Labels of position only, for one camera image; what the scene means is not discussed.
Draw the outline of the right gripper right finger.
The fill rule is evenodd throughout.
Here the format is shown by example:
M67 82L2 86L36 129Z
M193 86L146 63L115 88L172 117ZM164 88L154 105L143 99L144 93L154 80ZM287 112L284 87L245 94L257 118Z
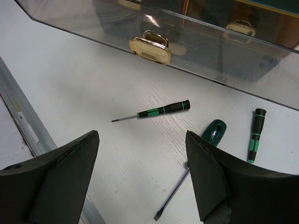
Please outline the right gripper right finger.
M199 218L206 224L296 224L299 177L242 161L186 133Z

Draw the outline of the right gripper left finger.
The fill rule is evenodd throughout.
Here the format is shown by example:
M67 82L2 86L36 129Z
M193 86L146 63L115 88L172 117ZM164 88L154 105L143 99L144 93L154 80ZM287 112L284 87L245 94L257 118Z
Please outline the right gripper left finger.
M77 224L99 148L92 130L0 171L2 224Z

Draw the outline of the clear bottom drawer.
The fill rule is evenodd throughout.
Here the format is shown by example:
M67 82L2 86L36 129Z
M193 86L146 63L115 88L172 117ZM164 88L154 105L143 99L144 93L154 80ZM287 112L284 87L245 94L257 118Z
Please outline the clear bottom drawer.
M250 95L299 108L299 47L287 48L165 9L143 11L93 0L20 0L33 20L132 53L129 41L146 30L169 41L167 66Z

